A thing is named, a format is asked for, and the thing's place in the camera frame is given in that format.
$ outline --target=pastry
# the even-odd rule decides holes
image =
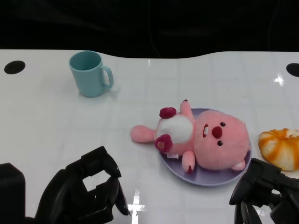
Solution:
[[[263,157],[283,170],[299,169],[299,131],[284,128],[259,135],[258,146]]]

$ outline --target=pink plush toy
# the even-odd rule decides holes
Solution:
[[[155,142],[165,154],[182,155],[185,172],[192,172],[197,163],[206,169],[221,170],[245,168],[249,135],[245,124],[238,118],[217,111],[204,111],[194,118],[190,105],[184,100],[180,113],[175,108],[163,108],[155,130],[135,126],[131,139],[135,142]]]

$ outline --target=plush toy tail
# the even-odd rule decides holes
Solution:
[[[155,130],[143,125],[137,125],[131,129],[131,139],[135,142],[150,142],[155,140]]]

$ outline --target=plush toy tag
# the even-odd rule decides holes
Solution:
[[[178,159],[178,154],[167,154],[167,158]]]

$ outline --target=mug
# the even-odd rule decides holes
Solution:
[[[81,94],[96,97],[113,86],[110,68],[103,65],[102,57],[94,51],[82,51],[70,58],[69,66]],[[105,83],[104,70],[108,73],[110,84]]]

